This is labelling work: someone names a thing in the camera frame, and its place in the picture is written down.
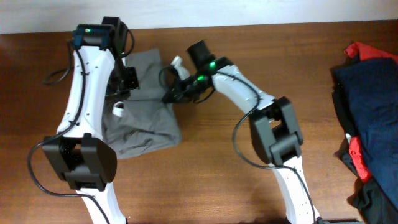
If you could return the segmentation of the grey shorts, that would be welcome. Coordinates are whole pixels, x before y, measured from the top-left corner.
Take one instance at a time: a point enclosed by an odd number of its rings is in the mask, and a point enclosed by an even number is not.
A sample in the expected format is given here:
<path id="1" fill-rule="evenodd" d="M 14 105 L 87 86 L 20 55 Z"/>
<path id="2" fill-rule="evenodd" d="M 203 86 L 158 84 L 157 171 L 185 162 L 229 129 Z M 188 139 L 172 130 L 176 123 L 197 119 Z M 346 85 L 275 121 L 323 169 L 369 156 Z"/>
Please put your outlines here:
<path id="1" fill-rule="evenodd" d="M 103 141 L 118 159 L 174 147 L 181 143 L 182 134 L 172 104 L 161 102 L 165 87 L 159 79 L 163 68 L 159 49 L 127 56 L 126 65 L 135 67 L 139 88 L 127 97 L 106 100 L 103 108 Z M 113 105 L 122 101 L 122 118 L 112 114 Z"/>

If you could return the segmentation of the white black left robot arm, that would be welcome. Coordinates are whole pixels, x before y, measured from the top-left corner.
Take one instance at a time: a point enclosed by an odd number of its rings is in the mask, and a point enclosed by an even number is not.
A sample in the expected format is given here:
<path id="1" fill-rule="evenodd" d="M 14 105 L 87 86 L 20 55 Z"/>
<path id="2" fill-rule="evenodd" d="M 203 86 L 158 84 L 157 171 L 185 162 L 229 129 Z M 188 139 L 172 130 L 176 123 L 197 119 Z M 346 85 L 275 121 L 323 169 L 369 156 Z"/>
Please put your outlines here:
<path id="1" fill-rule="evenodd" d="M 134 67 L 127 67 L 125 50 L 131 31 L 118 17 L 100 24 L 79 24 L 68 42 L 73 72 L 67 108 L 54 136 L 42 148 L 56 175 L 83 199 L 93 223 L 126 223 L 113 180 L 117 156 L 103 141 L 103 108 L 108 97 L 128 96 L 139 87 Z"/>

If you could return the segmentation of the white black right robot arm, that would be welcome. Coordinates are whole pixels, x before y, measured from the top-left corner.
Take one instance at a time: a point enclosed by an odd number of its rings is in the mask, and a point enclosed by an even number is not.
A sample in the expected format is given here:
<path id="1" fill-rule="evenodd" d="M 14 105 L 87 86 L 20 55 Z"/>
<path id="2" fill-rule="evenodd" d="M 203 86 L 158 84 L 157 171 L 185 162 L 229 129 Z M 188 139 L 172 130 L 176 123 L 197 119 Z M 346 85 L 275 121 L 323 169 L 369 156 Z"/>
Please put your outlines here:
<path id="1" fill-rule="evenodd" d="M 249 165 L 274 173 L 282 193 L 289 223 L 318 223 L 320 214 L 313 204 L 303 171 L 303 134 L 291 101 L 275 98 L 248 80 L 227 57 L 215 57 L 204 41 L 187 52 L 196 68 L 191 74 L 181 57 L 165 67 L 174 77 L 168 84 L 163 103 L 202 103 L 207 89 L 231 100 L 244 114 L 232 133 L 237 155 Z M 238 129 L 248 121 L 251 141 L 261 163 L 248 159 L 236 143 Z"/>

